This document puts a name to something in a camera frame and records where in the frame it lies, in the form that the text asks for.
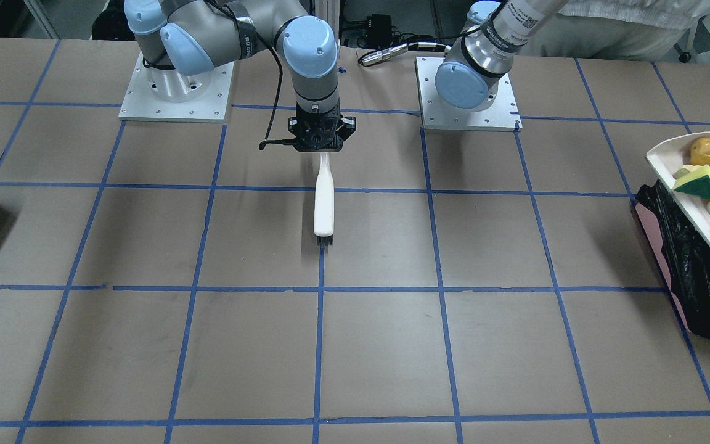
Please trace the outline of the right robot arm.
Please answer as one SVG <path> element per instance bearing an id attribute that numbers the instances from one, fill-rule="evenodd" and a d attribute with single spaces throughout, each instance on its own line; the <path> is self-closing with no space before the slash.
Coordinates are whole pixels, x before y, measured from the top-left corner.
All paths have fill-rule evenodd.
<path id="1" fill-rule="evenodd" d="M 332 154 L 357 129 L 340 112 L 335 32 L 298 1 L 126 1 L 123 10 L 143 66 L 155 72 L 194 78 L 270 51 L 296 94 L 292 138 L 279 144 Z"/>

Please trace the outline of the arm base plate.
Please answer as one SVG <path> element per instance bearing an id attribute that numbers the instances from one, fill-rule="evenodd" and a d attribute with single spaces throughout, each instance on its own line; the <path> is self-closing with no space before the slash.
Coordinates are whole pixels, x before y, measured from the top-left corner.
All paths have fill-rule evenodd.
<path id="1" fill-rule="evenodd" d="M 184 76 L 177 70 L 147 68 L 140 53 L 118 117 L 124 121 L 225 123 L 235 63 Z"/>
<path id="2" fill-rule="evenodd" d="M 426 130 L 522 129 L 509 74 L 487 79 L 469 65 L 417 57 L 418 94 Z"/>

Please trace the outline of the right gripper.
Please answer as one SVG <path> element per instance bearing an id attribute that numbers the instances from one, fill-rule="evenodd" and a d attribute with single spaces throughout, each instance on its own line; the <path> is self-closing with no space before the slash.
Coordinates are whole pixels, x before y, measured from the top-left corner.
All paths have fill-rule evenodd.
<path id="1" fill-rule="evenodd" d="M 343 149 L 344 142 L 357 130 L 354 116 L 311 116 L 288 119 L 291 146 L 307 154 L 332 154 Z"/>

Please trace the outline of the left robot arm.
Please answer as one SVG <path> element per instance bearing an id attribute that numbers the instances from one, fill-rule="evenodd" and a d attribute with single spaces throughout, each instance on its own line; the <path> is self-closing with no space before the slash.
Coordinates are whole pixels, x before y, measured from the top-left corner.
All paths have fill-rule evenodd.
<path id="1" fill-rule="evenodd" d="M 473 12 L 471 25 L 437 68 L 439 97 L 457 109 L 485 109 L 516 54 L 564 5 L 564 1 L 504 1 L 486 16 Z"/>

